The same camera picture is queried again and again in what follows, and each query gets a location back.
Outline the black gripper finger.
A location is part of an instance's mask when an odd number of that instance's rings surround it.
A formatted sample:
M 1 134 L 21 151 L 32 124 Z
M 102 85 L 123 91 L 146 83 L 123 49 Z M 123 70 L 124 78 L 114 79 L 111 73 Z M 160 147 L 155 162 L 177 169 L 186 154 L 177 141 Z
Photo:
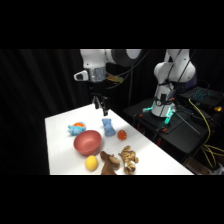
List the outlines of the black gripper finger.
M 108 115 L 108 108 L 109 108 L 109 99 L 107 97 L 102 97 L 102 103 L 101 103 L 101 107 L 103 109 L 103 115 L 104 116 L 107 116 Z
M 99 100 L 98 96 L 93 97 L 93 103 L 95 105 L 95 109 L 101 108 L 101 104 L 100 104 L 100 100 Z

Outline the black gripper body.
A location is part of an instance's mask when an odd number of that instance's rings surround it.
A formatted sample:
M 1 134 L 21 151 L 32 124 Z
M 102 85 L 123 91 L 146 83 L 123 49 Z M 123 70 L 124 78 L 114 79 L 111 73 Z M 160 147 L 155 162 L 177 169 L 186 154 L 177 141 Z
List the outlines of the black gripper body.
M 102 82 L 90 82 L 89 83 L 90 92 L 93 97 L 98 98 L 100 101 L 102 101 L 106 97 L 106 81 Z

